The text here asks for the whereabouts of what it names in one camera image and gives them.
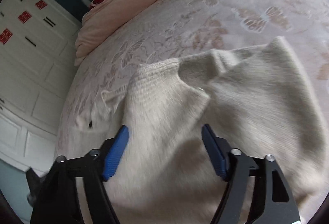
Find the cream knitted cardigan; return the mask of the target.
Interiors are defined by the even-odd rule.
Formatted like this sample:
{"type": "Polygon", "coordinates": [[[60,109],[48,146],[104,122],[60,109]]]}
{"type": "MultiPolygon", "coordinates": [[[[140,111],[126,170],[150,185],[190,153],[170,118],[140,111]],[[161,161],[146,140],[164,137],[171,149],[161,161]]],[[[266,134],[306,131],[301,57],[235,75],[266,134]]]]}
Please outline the cream knitted cardigan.
{"type": "Polygon", "coordinates": [[[209,124],[245,154],[276,157],[298,203],[324,184],[328,127],[290,44],[145,64],[130,82],[104,91],[75,121],[73,156],[115,135],[129,140],[105,184],[122,223],[209,223],[225,183],[201,140],[209,124]]]}

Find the white panelled wardrobe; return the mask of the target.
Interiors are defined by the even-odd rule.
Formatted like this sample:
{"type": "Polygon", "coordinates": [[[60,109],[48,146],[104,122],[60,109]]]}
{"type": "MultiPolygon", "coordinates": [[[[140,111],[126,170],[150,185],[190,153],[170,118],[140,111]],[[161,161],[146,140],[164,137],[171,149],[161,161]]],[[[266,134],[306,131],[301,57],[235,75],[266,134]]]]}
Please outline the white panelled wardrobe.
{"type": "Polygon", "coordinates": [[[54,0],[1,1],[1,158],[17,169],[51,167],[80,27],[54,0]]]}

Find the pink floral bed blanket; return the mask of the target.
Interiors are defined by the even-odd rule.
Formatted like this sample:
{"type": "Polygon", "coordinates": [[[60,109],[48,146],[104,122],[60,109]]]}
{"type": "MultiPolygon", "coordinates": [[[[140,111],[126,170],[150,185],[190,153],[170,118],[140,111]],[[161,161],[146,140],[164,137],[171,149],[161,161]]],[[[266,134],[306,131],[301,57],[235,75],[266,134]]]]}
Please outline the pink floral bed blanket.
{"type": "MultiPolygon", "coordinates": [[[[328,0],[159,0],[80,64],[63,109],[57,153],[79,157],[73,156],[77,116],[99,94],[127,85],[140,66],[212,49],[264,46],[277,37],[285,38],[305,70],[328,127],[328,0]]],[[[302,222],[327,192],[328,171],[323,186],[297,202],[302,222]]]]}

